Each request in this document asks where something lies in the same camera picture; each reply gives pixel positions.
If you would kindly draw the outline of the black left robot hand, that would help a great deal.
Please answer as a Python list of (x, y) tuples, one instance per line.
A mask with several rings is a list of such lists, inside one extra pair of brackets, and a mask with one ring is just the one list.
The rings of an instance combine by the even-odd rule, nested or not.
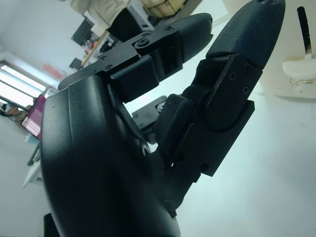
[[(249, 95), (277, 42), (283, 0), (252, 0), (217, 38), (200, 13), (143, 32), (60, 82), (44, 106), (40, 155), (62, 237), (178, 237), (176, 210), (213, 176), (254, 112)], [(150, 123), (125, 104), (210, 46), (193, 82)]]

